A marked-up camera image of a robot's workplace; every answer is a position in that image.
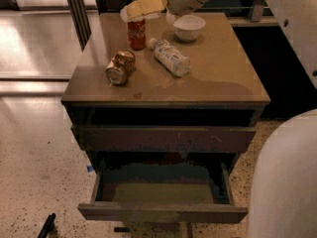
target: white bottle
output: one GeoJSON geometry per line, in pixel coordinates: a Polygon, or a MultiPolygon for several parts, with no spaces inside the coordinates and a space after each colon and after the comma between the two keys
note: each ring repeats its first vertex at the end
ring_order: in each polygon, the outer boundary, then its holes
{"type": "Polygon", "coordinates": [[[156,58],[175,76],[184,76],[190,70],[190,59],[167,40],[150,39],[150,48],[156,58]]]}

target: wooden tabletop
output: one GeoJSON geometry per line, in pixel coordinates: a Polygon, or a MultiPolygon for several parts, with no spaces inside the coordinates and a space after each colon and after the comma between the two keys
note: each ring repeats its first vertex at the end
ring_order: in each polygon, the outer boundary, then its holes
{"type": "Polygon", "coordinates": [[[190,73],[174,77],[158,62],[149,46],[134,51],[136,71],[127,85],[111,85],[105,68],[113,55],[128,45],[127,25],[119,14],[100,15],[61,102],[100,105],[182,105],[269,103],[269,97],[223,13],[196,13],[206,21],[193,43],[174,35],[165,15],[147,20],[147,41],[167,39],[191,60],[190,73]]]}

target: red can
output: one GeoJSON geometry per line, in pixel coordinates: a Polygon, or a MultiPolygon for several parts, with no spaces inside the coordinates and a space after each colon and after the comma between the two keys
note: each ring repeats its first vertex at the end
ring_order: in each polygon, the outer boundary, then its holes
{"type": "Polygon", "coordinates": [[[139,51],[146,46],[146,20],[128,22],[128,38],[132,50],[139,51]]]}

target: speckled gray floor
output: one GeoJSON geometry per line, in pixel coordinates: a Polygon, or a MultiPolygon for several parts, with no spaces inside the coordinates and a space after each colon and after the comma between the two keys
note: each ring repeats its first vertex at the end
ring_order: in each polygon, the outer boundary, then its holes
{"type": "MultiPolygon", "coordinates": [[[[21,15],[11,14],[10,17],[14,17],[17,22],[22,20],[19,19],[21,15]]],[[[54,36],[54,29],[46,29],[50,24],[44,24],[40,31],[33,31],[31,23],[38,22],[40,25],[41,19],[32,17],[30,25],[25,23],[23,28],[33,33],[34,39],[24,35],[15,45],[8,42],[7,49],[12,49],[11,52],[0,45],[2,72],[40,74],[41,67],[33,62],[37,60],[38,54],[43,58],[41,64],[47,65],[43,67],[44,73],[72,73],[75,59],[80,55],[80,47],[77,39],[70,37],[70,15],[59,18],[61,24],[65,22],[68,25],[68,32],[55,41],[50,38],[51,49],[49,43],[36,33],[54,36]],[[38,53],[27,56],[23,47],[30,46],[29,40],[36,43],[38,53]],[[72,55],[72,59],[65,58],[62,62],[64,56],[60,49],[63,48],[72,55]],[[15,49],[21,51],[17,57],[15,49]],[[53,70],[59,64],[66,67],[53,70]]],[[[42,17],[46,17],[47,23],[56,23],[53,18],[48,20],[52,15],[42,17]]],[[[13,41],[21,38],[19,31],[8,30],[8,24],[3,23],[8,22],[8,18],[5,19],[2,21],[0,16],[0,42],[3,42],[2,37],[6,33],[12,35],[13,41]]],[[[70,131],[71,123],[60,104],[65,87],[66,83],[0,82],[0,237],[38,237],[52,212],[56,214],[56,233],[50,237],[180,237],[177,225],[86,221],[81,216],[77,204],[90,200],[96,175],[87,171],[86,156],[74,141],[70,131]],[[116,226],[129,227],[130,236],[114,233],[113,228],[116,226]]],[[[237,205],[249,205],[258,154],[266,138],[280,123],[258,123],[258,132],[249,149],[231,173],[230,180],[237,205]]],[[[191,226],[193,237],[196,238],[246,238],[248,215],[240,224],[235,225],[193,223],[191,226]]]]}

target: table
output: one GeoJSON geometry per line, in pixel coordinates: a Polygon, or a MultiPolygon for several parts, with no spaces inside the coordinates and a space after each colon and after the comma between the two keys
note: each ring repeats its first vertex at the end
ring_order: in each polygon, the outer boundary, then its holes
{"type": "Polygon", "coordinates": [[[229,175],[248,148],[269,97],[226,16],[206,21],[194,43],[182,43],[165,16],[147,20],[147,40],[167,39],[191,59],[174,77],[150,48],[135,51],[127,85],[105,68],[128,48],[118,14],[101,14],[61,99],[71,130],[97,173],[88,220],[239,223],[229,175]]]}

